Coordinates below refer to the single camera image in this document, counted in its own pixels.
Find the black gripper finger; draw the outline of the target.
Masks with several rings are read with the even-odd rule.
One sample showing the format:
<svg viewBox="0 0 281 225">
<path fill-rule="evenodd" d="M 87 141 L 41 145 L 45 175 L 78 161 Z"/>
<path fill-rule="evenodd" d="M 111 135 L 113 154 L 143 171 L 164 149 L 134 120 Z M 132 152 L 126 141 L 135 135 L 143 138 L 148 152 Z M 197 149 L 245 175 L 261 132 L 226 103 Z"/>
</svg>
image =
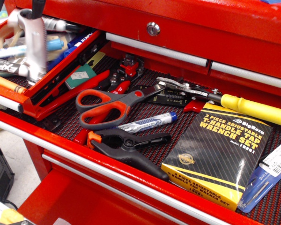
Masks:
<svg viewBox="0 0 281 225">
<path fill-rule="evenodd" d="M 32 1 L 32 19 L 42 17 L 46 0 L 33 0 Z"/>
</svg>

